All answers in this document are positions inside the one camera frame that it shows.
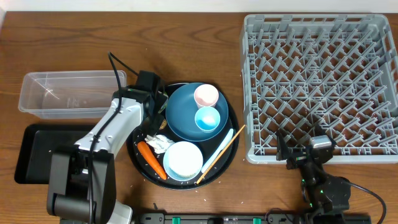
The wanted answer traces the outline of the orange carrot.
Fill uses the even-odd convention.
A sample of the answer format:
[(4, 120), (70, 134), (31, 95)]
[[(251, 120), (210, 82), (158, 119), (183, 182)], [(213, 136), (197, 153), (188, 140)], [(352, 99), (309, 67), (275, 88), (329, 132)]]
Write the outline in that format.
[(151, 149), (145, 141), (141, 141), (137, 144), (137, 148), (146, 162), (153, 168), (155, 173), (163, 180), (167, 179), (167, 175), (163, 167), (159, 164), (158, 160), (153, 155)]

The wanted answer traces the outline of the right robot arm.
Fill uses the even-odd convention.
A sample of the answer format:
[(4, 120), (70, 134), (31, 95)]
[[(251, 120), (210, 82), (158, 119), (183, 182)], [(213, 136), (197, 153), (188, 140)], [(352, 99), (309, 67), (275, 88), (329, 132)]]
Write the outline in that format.
[(292, 223), (344, 223), (343, 211), (349, 209), (351, 187), (342, 177), (326, 173), (323, 164), (333, 157), (336, 142), (319, 125), (314, 128), (309, 145), (299, 151), (288, 147), (282, 130), (276, 132), (278, 161), (285, 161), (288, 170), (299, 169), (305, 202), (310, 204)]

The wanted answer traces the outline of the white tissue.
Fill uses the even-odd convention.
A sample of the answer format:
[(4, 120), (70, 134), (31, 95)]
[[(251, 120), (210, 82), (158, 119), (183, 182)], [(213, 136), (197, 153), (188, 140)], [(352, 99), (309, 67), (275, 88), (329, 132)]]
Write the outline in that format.
[(158, 134), (155, 136), (147, 135), (145, 142), (154, 149), (156, 154), (163, 154), (175, 142), (164, 135)]

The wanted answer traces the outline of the yellow green snack wrapper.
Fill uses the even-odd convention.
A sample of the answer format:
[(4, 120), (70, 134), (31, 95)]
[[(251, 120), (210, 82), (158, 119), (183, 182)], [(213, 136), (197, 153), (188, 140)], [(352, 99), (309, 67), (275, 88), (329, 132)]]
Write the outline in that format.
[(166, 101), (166, 102), (162, 105), (162, 107), (161, 107), (160, 110), (159, 110), (159, 114), (160, 114), (161, 112), (163, 112), (164, 109), (166, 109), (167, 104), (168, 104), (168, 101)]

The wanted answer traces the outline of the light blue bowl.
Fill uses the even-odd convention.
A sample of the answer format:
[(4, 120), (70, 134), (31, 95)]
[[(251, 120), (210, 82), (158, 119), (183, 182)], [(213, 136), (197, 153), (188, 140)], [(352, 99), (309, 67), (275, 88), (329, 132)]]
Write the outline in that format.
[(191, 142), (176, 142), (164, 154), (163, 167), (173, 180), (181, 182), (192, 180), (200, 173), (202, 166), (202, 152)]

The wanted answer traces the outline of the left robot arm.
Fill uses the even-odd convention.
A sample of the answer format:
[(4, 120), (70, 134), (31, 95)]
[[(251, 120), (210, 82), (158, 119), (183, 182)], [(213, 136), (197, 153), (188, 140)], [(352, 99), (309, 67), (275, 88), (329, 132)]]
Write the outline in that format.
[(72, 146), (53, 151), (47, 212), (81, 223), (130, 223), (133, 210), (116, 200), (114, 159), (132, 134), (154, 135), (168, 100), (161, 78), (140, 71), (134, 85), (113, 93), (97, 125)]

